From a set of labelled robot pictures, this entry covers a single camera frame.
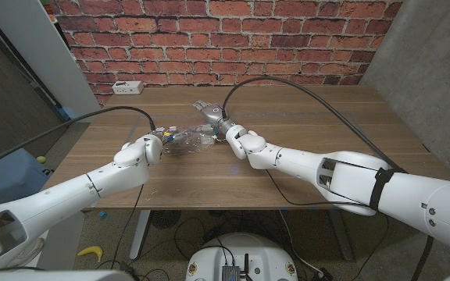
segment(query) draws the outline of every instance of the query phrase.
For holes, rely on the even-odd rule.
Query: black strap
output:
[[[376,183],[374,184],[373,193],[371,193],[369,202],[369,207],[374,211],[378,211],[378,205],[380,203],[381,193],[383,193],[384,185],[390,181],[394,173],[405,173],[405,170],[402,168],[389,170],[380,168],[374,176],[374,178],[376,179]]]

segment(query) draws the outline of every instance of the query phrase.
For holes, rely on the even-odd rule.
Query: yellow ball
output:
[[[46,158],[44,156],[38,156],[36,158],[36,160],[38,160],[41,164],[43,164],[44,162],[46,162]]]

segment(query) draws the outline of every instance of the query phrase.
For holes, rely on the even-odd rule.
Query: red brick wall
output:
[[[116,80],[232,85],[269,74],[357,84],[401,1],[54,0],[52,8],[103,103]]]

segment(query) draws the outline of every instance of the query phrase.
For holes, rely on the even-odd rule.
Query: gray wall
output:
[[[360,84],[450,170],[450,1],[404,2]]]

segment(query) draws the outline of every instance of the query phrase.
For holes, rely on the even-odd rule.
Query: blue object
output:
[[[36,194],[52,175],[21,148],[0,160],[0,204]]]

